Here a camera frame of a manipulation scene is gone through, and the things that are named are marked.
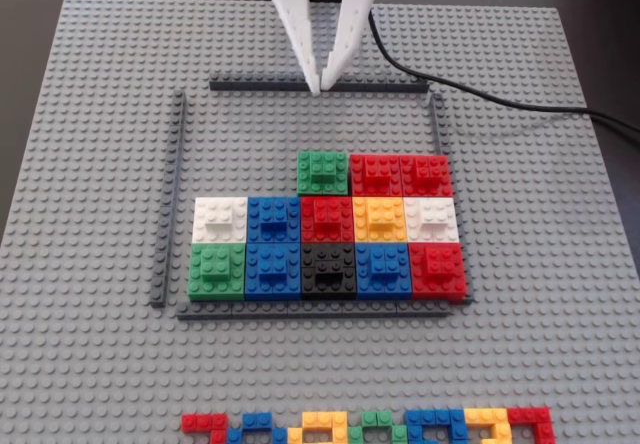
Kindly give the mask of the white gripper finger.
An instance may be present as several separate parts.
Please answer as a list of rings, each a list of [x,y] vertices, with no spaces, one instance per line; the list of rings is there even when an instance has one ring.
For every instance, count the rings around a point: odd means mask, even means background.
[[[320,77],[313,52],[309,0],[272,0],[312,94],[320,93]]]
[[[374,0],[342,0],[333,49],[322,71],[322,87],[332,88],[353,59]]]

